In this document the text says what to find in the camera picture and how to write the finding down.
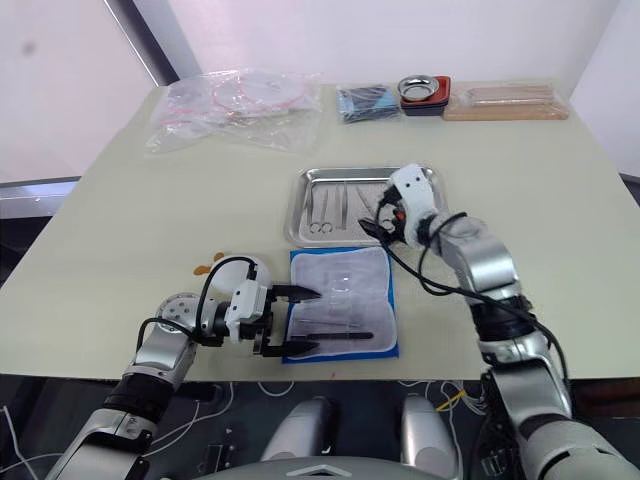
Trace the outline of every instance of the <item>wall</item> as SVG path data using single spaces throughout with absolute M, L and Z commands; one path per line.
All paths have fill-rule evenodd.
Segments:
M 571 97 L 620 172 L 636 177 L 640 177 L 639 25 L 640 2 L 622 0 Z
M 82 175 L 154 86 L 103 2 L 0 2 L 0 183 Z
M 570 93 L 611 0 L 135 0 L 182 76 L 242 66 L 329 82 L 554 77 Z M 162 10 L 161 16 L 153 11 Z M 174 18 L 167 12 L 173 11 Z M 195 62 L 180 52 L 192 49 Z

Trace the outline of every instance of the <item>metal tray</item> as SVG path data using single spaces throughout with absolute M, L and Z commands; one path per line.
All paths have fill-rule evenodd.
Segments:
M 366 235 L 360 228 L 358 219 L 373 218 L 389 176 L 398 168 L 314 168 L 303 172 L 296 180 L 291 193 L 285 237 L 297 247 L 377 245 L 378 241 Z M 436 207 L 446 211 L 442 181 L 433 169 L 422 167 L 422 171 L 433 189 Z M 343 219 L 342 197 L 345 189 L 347 210 Z M 373 213 L 365 205 L 361 194 Z M 323 220 L 325 198 L 327 207 Z M 309 211 L 313 212 L 311 221 Z M 380 219 L 383 226 L 389 225 L 392 217 L 390 206 L 382 209 Z

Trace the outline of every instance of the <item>floor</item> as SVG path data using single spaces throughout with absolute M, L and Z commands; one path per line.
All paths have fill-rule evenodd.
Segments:
M 640 185 L 627 185 L 640 205 Z M 48 222 L 48 218 L 3 221 L 0 224 L 0 286 L 21 256 Z M 288 385 L 266 385 L 274 392 Z M 317 395 L 331 399 L 339 407 L 340 428 L 333 453 L 398 460 L 398 418 L 408 394 L 424 395 L 425 383 L 406 388 L 397 382 L 308 382 L 297 383 L 278 398 L 265 395 L 255 383 L 236 383 L 235 398 L 229 410 L 211 420 L 193 425 L 175 444 L 150 457 L 148 479 L 170 477 L 182 480 L 201 476 L 213 470 L 218 446 L 234 445 L 227 461 L 230 466 L 259 459 L 270 435 L 279 422 L 300 401 Z M 466 383 L 468 389 L 477 382 Z M 98 408 L 113 382 L 65 380 L 52 378 L 0 375 L 0 406 L 7 405 L 18 432 L 22 453 L 30 458 L 60 453 Z M 217 412 L 229 400 L 229 384 L 185 384 L 172 401 L 160 426 L 159 435 L 193 418 L 196 400 L 201 400 L 199 416 Z M 439 384 L 431 385 L 429 398 L 438 405 L 445 401 Z M 448 420 L 448 413 L 443 413 Z M 589 417 L 590 423 L 631 462 L 640 467 L 640 418 Z M 463 458 L 468 459 L 481 417 L 460 402 L 453 410 L 455 430 Z M 0 419 L 0 472 L 18 461 L 7 434 L 6 420 Z M 56 456 L 34 460 L 31 465 L 39 478 L 44 478 Z M 485 478 L 476 472 L 475 478 Z M 0 479 L 31 478 L 24 466 L 0 473 Z M 505 474 L 500 478 L 510 478 Z

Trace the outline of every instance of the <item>white table surface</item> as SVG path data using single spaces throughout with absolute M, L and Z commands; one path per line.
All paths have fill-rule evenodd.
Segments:
M 249 253 L 289 280 L 283 236 L 303 169 L 437 169 L 452 211 L 485 220 L 510 249 L 541 321 L 573 377 L 640 375 L 640 209 L 574 115 L 568 121 L 341 125 L 334 97 L 306 155 L 214 138 L 144 154 L 160 89 L 105 149 L 0 289 L 0 372 L 119 378 L 138 326 L 177 292 L 199 292 L 193 269 L 215 252 Z M 410 263 L 417 252 L 398 248 Z M 453 282 L 438 259 L 433 276 Z M 282 365 L 251 342 L 200 348 L 192 380 L 477 378 L 486 368 L 464 300 L 435 298 L 394 267 L 400 357 Z

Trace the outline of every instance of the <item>plastic bag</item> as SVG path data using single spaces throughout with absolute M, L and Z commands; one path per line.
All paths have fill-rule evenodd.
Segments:
M 343 123 L 377 120 L 400 113 L 396 97 L 391 89 L 384 85 L 349 88 L 339 86 L 336 95 Z
M 286 151 L 307 150 L 322 115 L 315 79 L 245 69 L 175 82 L 151 116 L 147 150 L 177 150 L 208 135 Z
M 445 120 L 566 120 L 567 102 L 545 82 L 454 83 Z

